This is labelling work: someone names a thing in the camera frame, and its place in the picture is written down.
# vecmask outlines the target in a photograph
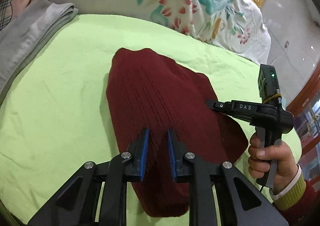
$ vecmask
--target red sleeve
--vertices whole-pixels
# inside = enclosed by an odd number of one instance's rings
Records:
[[[288,210],[280,211],[281,215],[287,220],[289,225],[294,225],[297,223],[311,208],[312,204],[314,203],[317,194],[314,191],[312,185],[306,181],[307,188],[300,199],[294,206],[289,208]]]

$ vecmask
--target finger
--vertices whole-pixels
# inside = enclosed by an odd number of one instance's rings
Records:
[[[253,178],[262,178],[264,176],[263,172],[258,172],[253,170],[251,167],[249,167],[249,174],[253,177]]]
[[[252,159],[251,157],[248,158],[249,166],[257,171],[257,172],[268,172],[270,170],[270,165],[267,162]]]
[[[269,146],[263,149],[259,149],[256,152],[256,158],[260,160],[272,160],[286,161],[291,159],[292,152],[290,147],[286,143],[282,143],[280,146]]]
[[[249,146],[248,148],[248,152],[249,152],[249,155],[253,158],[253,159],[257,159],[257,151],[259,149],[258,148],[255,148],[254,146]]]
[[[260,146],[260,139],[258,138],[257,134],[254,133],[250,138],[250,145],[254,146],[255,148],[259,148]]]

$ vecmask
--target person's arm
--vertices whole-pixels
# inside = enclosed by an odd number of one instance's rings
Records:
[[[265,160],[278,160],[278,171],[270,196],[288,223],[290,225],[297,223],[311,208],[316,193],[304,180],[290,147],[282,142],[280,146],[259,149],[260,140],[256,134],[252,135],[250,144],[249,173],[254,178],[261,178],[270,169]]]

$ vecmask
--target human hand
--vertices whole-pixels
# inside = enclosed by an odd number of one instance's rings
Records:
[[[269,146],[259,149],[260,140],[256,133],[250,138],[249,173],[254,178],[262,178],[270,165],[265,160],[278,160],[278,170],[274,181],[273,192],[278,194],[293,180],[298,172],[290,147],[282,141],[280,146]]]

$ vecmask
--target plaid fabric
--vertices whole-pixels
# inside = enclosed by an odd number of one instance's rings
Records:
[[[0,31],[9,24],[12,18],[12,0],[0,1]]]

